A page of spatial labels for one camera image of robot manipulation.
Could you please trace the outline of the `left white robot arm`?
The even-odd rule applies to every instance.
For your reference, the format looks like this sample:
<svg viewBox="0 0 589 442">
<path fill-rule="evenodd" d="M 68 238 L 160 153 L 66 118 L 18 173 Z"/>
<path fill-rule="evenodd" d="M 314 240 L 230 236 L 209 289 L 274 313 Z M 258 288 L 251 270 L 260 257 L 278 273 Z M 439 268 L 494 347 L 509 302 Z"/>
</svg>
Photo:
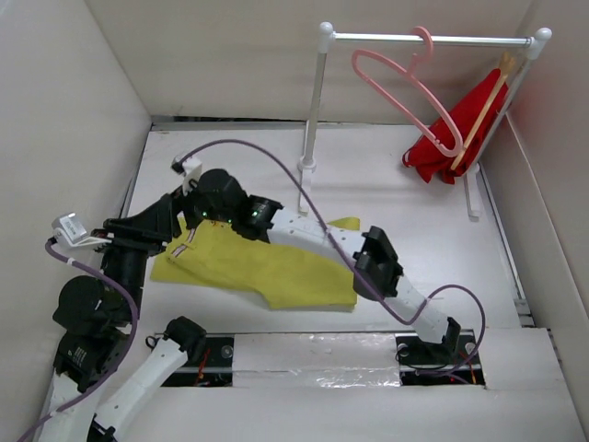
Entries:
<svg viewBox="0 0 589 442">
<path fill-rule="evenodd" d="M 205 329 L 180 316 L 116 393 L 100 400 L 137 333 L 147 261 L 179 236 L 179 215 L 196 218 L 193 204 L 176 190 L 137 215 L 107 219 L 93 231 L 76 214 L 54 220 L 46 251 L 82 273 L 64 285 L 52 315 L 65 333 L 34 440 L 119 441 L 176 369 L 204 357 Z"/>
</svg>

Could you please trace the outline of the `yellow-green trousers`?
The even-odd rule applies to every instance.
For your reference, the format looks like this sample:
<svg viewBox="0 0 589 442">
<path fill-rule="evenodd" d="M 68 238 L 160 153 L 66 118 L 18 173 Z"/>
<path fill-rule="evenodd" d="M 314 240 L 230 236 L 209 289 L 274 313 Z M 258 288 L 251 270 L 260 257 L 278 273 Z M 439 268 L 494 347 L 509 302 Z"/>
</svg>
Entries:
<svg viewBox="0 0 589 442">
<path fill-rule="evenodd" d="M 204 221 L 157 255 L 150 278 L 257 293 L 271 309 L 345 308 L 358 301 L 352 273 L 306 250 L 240 237 L 227 223 Z"/>
</svg>

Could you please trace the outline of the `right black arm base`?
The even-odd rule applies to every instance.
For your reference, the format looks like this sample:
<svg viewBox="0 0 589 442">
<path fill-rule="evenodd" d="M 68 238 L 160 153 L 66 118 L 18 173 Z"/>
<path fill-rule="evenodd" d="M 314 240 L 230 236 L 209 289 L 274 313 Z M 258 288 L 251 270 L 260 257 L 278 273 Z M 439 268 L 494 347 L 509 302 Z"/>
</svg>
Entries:
<svg viewBox="0 0 589 442">
<path fill-rule="evenodd" d="M 423 343 L 416 333 L 397 333 L 395 339 L 396 360 L 403 387 L 486 385 L 479 355 L 463 363 L 476 343 L 474 331 L 461 332 L 457 349 L 452 355 Z"/>
</svg>

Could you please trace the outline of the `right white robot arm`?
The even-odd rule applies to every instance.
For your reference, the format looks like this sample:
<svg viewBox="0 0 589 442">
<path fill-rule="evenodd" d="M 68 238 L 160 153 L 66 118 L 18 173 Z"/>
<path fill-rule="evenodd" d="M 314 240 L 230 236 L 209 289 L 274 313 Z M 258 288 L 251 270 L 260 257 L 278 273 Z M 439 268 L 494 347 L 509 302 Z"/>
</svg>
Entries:
<svg viewBox="0 0 589 442">
<path fill-rule="evenodd" d="M 410 325 L 433 361 L 457 354 L 460 325 L 428 306 L 383 229 L 298 215 L 246 193 L 224 169 L 185 180 L 171 199 L 186 230 L 167 258 L 201 283 L 258 293 L 273 309 L 352 307 L 362 297 Z"/>
</svg>

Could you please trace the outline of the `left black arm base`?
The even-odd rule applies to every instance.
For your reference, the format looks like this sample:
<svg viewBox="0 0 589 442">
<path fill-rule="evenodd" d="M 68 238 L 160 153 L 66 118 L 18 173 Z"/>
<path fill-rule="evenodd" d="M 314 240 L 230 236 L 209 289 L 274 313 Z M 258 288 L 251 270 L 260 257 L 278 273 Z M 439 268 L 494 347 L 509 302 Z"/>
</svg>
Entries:
<svg viewBox="0 0 589 442">
<path fill-rule="evenodd" d="M 168 388 L 224 388 L 233 384 L 235 336 L 214 334 L 206 339 L 201 358 L 189 362 L 163 383 Z"/>
</svg>

